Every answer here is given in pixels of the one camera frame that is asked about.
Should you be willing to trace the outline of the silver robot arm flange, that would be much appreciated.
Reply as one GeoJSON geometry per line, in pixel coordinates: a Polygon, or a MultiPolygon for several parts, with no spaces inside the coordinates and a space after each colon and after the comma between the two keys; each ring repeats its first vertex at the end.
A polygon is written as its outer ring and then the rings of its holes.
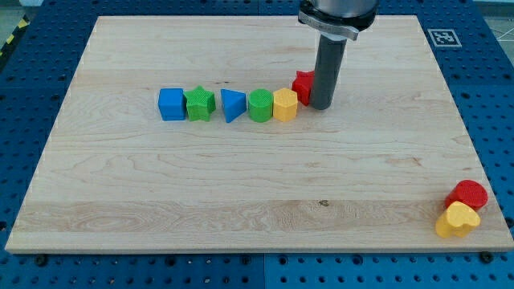
{"type": "Polygon", "coordinates": [[[298,21],[332,41],[355,41],[377,15],[378,0],[304,0],[298,21]]]}

